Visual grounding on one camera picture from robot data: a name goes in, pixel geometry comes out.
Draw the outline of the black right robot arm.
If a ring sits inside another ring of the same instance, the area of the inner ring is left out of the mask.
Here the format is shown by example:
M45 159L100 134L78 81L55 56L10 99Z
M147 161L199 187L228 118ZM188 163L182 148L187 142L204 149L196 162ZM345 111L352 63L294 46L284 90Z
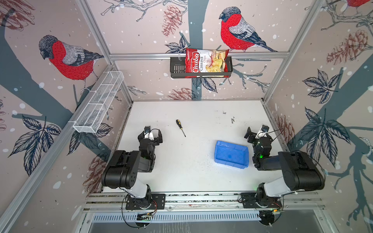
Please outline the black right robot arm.
M282 177L258 186L255 203L259 207L281 207L280 198L285 195L324 188L325 178L307 153L280 151L278 155L270 155L274 139L269 135L269 126L262 125L258 133L248 127L244 138L253 146L253 164L257 170L282 171Z

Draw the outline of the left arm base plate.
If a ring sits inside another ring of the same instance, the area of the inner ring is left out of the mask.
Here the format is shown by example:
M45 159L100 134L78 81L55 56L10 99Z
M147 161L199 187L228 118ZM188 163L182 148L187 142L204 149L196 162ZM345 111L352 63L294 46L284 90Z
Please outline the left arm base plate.
M154 194L143 199L135 199L128 196L124 203L126 210L163 210L165 208L166 195Z

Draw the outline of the black yellow screwdriver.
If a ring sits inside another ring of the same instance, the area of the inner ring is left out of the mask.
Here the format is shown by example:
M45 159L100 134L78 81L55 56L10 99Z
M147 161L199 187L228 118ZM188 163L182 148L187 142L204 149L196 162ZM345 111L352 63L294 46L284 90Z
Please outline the black yellow screwdriver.
M183 131L183 127L182 127L182 124L181 124L181 122L180 122L180 120L176 120L176 124L177 124L177 126L179 127L179 129L183 132L183 135L184 135L184 137L186 137L186 135L185 135L185 133L184 133L184 131Z

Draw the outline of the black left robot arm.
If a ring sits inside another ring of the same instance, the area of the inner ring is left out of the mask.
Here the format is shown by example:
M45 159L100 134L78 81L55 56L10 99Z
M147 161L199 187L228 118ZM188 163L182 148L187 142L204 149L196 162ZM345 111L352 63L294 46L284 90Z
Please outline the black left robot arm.
M154 196L150 186L137 176L153 171L155 147L163 143L162 133L159 129L146 126L138 141L138 150L117 150L113 153L102 174L101 183L104 187L119 189L127 194L124 198L126 210L156 210L165 196Z

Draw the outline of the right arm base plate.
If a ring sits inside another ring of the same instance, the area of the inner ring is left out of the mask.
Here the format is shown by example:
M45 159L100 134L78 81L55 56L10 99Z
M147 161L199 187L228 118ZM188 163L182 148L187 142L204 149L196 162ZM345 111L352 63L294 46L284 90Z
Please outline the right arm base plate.
M243 205L244 209L256 209L256 208L280 209L283 207L280 198L268 197L266 195L264 195L263 197L260 197L258 196L257 193L254 193L254 192L241 193L239 201Z

